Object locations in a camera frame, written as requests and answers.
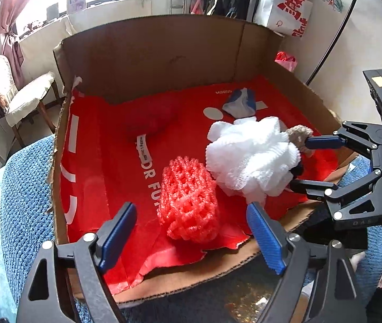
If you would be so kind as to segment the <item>pink plastic bag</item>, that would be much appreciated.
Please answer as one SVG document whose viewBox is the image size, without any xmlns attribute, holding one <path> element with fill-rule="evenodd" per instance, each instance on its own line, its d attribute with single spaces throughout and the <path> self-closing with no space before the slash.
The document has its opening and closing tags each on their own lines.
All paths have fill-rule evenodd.
<svg viewBox="0 0 382 323">
<path fill-rule="evenodd" d="M 289 72 L 294 72 L 298 64 L 296 58 L 293 55 L 290 55 L 284 51 L 277 52 L 275 62 L 284 67 Z"/>
</svg>

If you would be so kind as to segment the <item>blue knitted blanket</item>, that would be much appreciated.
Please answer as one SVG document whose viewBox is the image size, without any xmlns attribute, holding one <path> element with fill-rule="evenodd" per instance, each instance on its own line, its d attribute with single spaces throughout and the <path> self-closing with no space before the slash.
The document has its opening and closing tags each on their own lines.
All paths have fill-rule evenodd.
<svg viewBox="0 0 382 323">
<path fill-rule="evenodd" d="M 52 201 L 47 182 L 53 136 L 18 151 L 5 165 L 1 191 L 1 246 L 13 303 L 21 298 L 25 280 L 41 243 L 54 238 Z M 367 305 L 369 322 L 382 315 L 382 226 L 366 230 L 368 248 L 357 267 L 357 282 Z"/>
</svg>

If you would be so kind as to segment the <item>white fluffy black toy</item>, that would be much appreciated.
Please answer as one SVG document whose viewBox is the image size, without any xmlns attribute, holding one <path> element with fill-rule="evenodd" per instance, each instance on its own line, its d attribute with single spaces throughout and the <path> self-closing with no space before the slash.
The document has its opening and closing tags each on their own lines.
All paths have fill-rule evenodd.
<svg viewBox="0 0 382 323">
<path fill-rule="evenodd" d="M 297 178 L 303 174 L 304 168 L 302 162 L 299 162 L 295 167 L 293 167 L 289 172 L 293 177 Z"/>
</svg>

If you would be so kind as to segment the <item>white bag red characters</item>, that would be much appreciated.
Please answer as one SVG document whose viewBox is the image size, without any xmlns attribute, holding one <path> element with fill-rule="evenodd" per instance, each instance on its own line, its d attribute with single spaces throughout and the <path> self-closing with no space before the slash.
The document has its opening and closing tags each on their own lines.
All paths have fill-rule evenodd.
<svg viewBox="0 0 382 323">
<path fill-rule="evenodd" d="M 258 0 L 252 21 L 284 36 L 301 38 L 312 7 L 309 0 Z"/>
</svg>

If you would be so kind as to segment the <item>red miniso bag liner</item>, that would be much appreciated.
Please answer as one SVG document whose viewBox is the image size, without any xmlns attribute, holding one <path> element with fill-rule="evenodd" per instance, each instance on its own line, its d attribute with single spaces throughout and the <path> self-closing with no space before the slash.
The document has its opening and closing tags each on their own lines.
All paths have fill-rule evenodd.
<svg viewBox="0 0 382 323">
<path fill-rule="evenodd" d="M 171 294 L 233 271 L 257 256 L 246 224 L 246 202 L 217 191 L 221 230 L 200 245 L 173 240 L 157 219 L 162 170 L 170 160 L 205 159 L 207 133 L 218 120 L 232 121 L 222 105 L 233 91 L 254 91 L 257 118 L 276 116 L 329 134 L 339 121 L 322 100 L 286 74 L 242 82 L 199 85 L 110 104 L 74 90 L 63 120 L 63 151 L 55 198 L 59 241 L 77 241 L 114 217 L 125 202 L 137 208 L 137 223 L 105 279 L 118 303 Z"/>
</svg>

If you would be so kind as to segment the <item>dark patterned gift box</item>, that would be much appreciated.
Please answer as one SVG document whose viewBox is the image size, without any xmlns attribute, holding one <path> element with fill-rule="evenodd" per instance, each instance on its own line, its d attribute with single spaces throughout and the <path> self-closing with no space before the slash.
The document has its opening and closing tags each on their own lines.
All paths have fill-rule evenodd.
<svg viewBox="0 0 382 323">
<path fill-rule="evenodd" d="M 256 322 L 279 280 L 259 255 L 226 276 L 122 314 L 127 322 Z"/>
</svg>

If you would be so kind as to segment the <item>blue white cloth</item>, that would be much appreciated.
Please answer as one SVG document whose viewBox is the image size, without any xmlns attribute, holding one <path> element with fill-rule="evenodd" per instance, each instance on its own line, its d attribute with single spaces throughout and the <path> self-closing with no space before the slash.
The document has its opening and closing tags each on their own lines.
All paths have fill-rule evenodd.
<svg viewBox="0 0 382 323">
<path fill-rule="evenodd" d="M 257 111 L 254 91 L 248 88 L 234 90 L 222 109 L 235 119 L 254 116 Z"/>
</svg>

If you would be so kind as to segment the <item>red foam net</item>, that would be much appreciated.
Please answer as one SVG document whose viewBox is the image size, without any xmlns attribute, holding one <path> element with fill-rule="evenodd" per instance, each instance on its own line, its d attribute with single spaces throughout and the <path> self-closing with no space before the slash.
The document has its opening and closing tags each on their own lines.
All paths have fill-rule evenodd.
<svg viewBox="0 0 382 323">
<path fill-rule="evenodd" d="M 157 217 L 174 240 L 207 244 L 220 231 L 216 182 L 195 158 L 178 156 L 162 172 Z"/>
</svg>

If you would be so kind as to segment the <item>white mesh bath pouf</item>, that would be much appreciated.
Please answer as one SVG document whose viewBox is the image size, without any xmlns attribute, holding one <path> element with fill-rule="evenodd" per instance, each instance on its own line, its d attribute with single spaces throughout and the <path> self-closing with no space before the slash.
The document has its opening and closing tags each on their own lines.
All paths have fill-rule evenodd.
<svg viewBox="0 0 382 323">
<path fill-rule="evenodd" d="M 206 168 L 228 195 L 266 203 L 281 195 L 301 161 L 299 149 L 281 130 L 278 117 L 214 122 L 207 135 Z"/>
</svg>

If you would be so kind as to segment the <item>pink curtain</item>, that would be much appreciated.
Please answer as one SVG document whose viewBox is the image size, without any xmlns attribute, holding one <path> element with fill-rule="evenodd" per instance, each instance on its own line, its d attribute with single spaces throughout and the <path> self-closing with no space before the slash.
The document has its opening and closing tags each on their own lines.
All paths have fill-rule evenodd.
<svg viewBox="0 0 382 323">
<path fill-rule="evenodd" d="M 18 89 L 23 87 L 24 77 L 21 66 L 24 61 L 17 33 L 13 31 L 17 17 L 29 0 L 2 0 L 0 4 L 0 34 L 3 35 L 2 55 L 9 61 L 12 76 Z"/>
</svg>

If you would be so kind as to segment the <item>cream crocheted yarn piece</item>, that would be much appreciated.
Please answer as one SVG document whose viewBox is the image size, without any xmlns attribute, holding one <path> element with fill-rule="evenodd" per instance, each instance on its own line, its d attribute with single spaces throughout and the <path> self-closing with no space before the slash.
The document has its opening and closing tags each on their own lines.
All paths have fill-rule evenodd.
<svg viewBox="0 0 382 323">
<path fill-rule="evenodd" d="M 307 157 L 310 157 L 312 154 L 314 154 L 313 149 L 306 147 L 306 139 L 312 137 L 314 134 L 310 128 L 304 125 L 296 125 L 286 129 L 286 133 L 289 137 L 289 141 L 292 142 L 301 153 Z"/>
</svg>

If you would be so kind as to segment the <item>black clothes rack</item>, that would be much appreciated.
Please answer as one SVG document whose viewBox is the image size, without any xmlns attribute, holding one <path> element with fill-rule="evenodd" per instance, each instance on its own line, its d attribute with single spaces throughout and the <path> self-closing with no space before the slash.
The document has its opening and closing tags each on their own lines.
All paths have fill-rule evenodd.
<svg viewBox="0 0 382 323">
<path fill-rule="evenodd" d="M 299 60 L 297 75 L 303 79 L 310 66 L 315 64 L 305 80 L 310 85 L 341 37 L 351 17 L 357 0 L 311 0 L 314 3 L 309 24 L 302 38 L 287 36 L 286 50 L 296 54 Z"/>
</svg>

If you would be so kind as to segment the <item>white cushioned chair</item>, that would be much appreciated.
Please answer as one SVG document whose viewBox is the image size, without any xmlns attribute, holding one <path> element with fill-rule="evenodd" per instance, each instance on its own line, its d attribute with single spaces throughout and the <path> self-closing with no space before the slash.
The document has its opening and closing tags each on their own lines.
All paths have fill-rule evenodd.
<svg viewBox="0 0 382 323">
<path fill-rule="evenodd" d="M 19 90 L 12 76 L 8 58 L 0 55 L 0 109 L 21 147 L 25 144 L 17 125 L 34 110 L 38 110 L 52 133 L 56 131 L 56 126 L 43 104 L 43 99 L 50 90 L 54 92 L 56 99 L 60 98 L 53 72 L 42 74 Z"/>
</svg>

